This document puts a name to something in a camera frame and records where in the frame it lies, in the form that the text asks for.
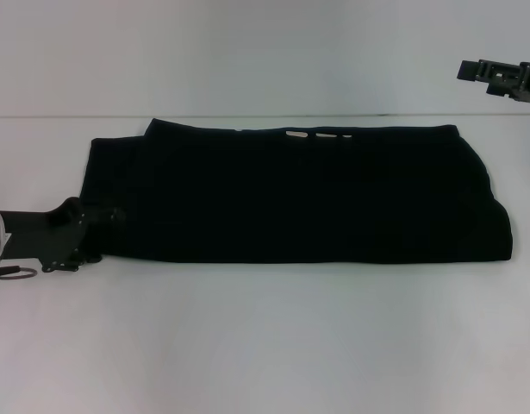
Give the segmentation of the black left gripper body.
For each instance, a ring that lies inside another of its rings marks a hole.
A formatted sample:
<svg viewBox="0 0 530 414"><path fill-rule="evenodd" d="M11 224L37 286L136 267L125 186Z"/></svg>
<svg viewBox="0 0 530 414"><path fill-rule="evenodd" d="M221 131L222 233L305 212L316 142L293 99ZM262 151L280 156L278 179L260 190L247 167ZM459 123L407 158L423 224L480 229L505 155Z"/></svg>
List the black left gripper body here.
<svg viewBox="0 0 530 414"><path fill-rule="evenodd" d="M86 215L78 198L68 198L47 212L1 211L4 260L37 259L42 271L75 272L86 259L80 245L86 233Z"/></svg>

